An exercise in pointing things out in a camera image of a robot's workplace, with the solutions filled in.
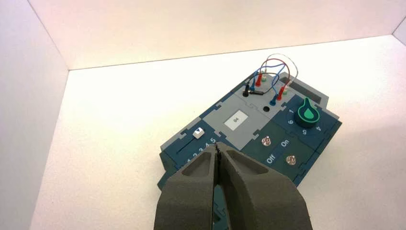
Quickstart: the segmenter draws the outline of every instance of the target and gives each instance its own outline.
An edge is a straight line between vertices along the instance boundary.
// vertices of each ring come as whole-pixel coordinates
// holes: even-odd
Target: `white floor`
[[[406,46],[391,35],[71,71],[31,229],[152,229],[160,145],[272,53],[343,122],[299,186],[314,229],[404,229]]]

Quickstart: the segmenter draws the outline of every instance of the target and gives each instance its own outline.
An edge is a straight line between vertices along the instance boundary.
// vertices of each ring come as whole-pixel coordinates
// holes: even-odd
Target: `red connector plug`
[[[259,75],[258,75],[258,79],[257,79],[257,82],[255,83],[255,86],[261,86],[261,79],[262,79],[262,73],[260,73]]]
[[[282,100],[282,93],[285,90],[285,86],[282,86],[282,88],[279,90],[278,97],[276,98],[278,101]]]

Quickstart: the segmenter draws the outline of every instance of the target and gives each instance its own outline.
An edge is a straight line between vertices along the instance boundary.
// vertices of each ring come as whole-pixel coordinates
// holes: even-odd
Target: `white label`
[[[287,145],[289,145],[289,140],[284,140],[281,143],[282,147],[286,147]]]
[[[241,110],[238,110],[234,115],[232,115],[224,124],[231,130],[235,130],[240,124],[242,124],[248,116]]]
[[[275,160],[275,156],[273,154],[271,154],[268,158],[267,158],[267,163],[268,164],[272,164],[272,162]]]

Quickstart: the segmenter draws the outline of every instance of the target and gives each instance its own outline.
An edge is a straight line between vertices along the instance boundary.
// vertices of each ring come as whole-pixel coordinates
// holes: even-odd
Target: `white wire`
[[[285,54],[278,54],[278,53],[276,53],[276,54],[271,54],[271,55],[269,55],[269,56],[267,57],[266,60],[268,60],[268,59],[269,59],[271,56],[273,56],[273,55],[282,55],[282,56],[284,56],[285,58],[289,59],[289,60],[293,63],[293,65],[294,65],[294,67],[295,67],[295,69],[296,69],[296,76],[286,84],[286,87],[289,87],[289,85],[297,78],[297,75],[299,75],[299,70],[297,69],[296,64],[295,64],[288,56],[286,56]]]

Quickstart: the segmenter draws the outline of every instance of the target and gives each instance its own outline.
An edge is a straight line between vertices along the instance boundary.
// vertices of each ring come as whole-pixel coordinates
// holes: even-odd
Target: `red wire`
[[[286,86],[286,84],[289,82],[289,80],[290,80],[290,78],[291,78],[291,71],[290,71],[290,69],[289,69],[289,66],[288,66],[284,61],[282,61],[282,60],[280,60],[280,59],[277,59],[277,58],[269,58],[269,59],[267,59],[266,61],[264,61],[264,62],[262,63],[261,69],[262,69],[262,67],[264,66],[265,63],[267,63],[268,61],[271,61],[271,60],[280,61],[280,62],[282,62],[282,63],[288,68],[288,81],[285,83],[285,86]]]

